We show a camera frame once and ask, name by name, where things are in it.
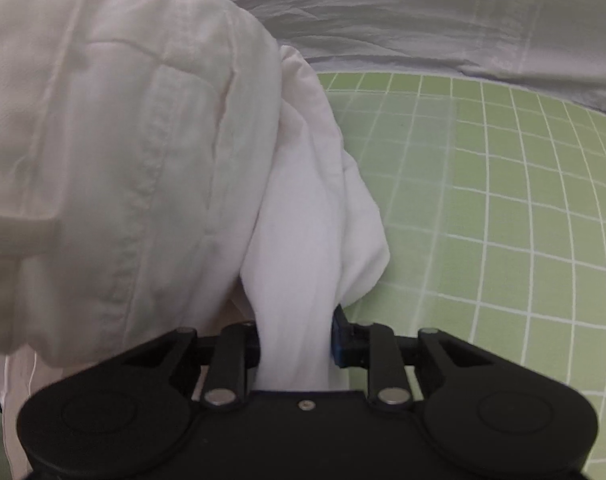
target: silver screw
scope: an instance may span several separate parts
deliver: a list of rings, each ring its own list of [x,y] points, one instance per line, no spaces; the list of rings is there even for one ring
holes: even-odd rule
[[[227,388],[214,388],[205,394],[205,400],[213,406],[225,406],[237,400],[236,394]]]
[[[311,412],[317,404],[313,400],[301,400],[299,402],[299,408],[304,412]]]
[[[403,388],[383,388],[379,391],[379,399],[390,406],[404,404],[411,398],[410,392]]]

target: white sheet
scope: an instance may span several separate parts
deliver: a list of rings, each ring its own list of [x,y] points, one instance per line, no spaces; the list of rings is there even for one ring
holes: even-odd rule
[[[606,0],[232,0],[318,70],[497,78],[606,111]]]
[[[340,387],[331,315],[389,259],[315,72],[227,0],[0,0],[0,399],[179,326],[239,275],[257,386]]]

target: green grid mat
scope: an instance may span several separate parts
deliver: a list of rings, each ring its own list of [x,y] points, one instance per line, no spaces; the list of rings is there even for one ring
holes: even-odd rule
[[[422,326],[582,391],[600,419],[587,472],[606,480],[606,116],[475,80],[387,73],[319,79],[381,208],[391,250],[381,282],[349,316],[408,333],[426,294]],[[437,280],[422,290],[413,254],[438,229],[417,220],[432,204],[408,203],[398,189],[420,163],[403,146],[443,118],[436,96],[456,98],[456,134]]]

